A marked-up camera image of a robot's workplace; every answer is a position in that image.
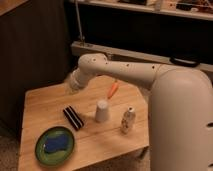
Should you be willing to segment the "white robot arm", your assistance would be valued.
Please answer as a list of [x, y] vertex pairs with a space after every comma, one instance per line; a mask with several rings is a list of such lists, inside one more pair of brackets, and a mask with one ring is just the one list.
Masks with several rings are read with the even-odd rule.
[[194, 68], [111, 61], [84, 54], [68, 76], [74, 91], [107, 75], [150, 91], [148, 126], [151, 171], [213, 171], [213, 83]]

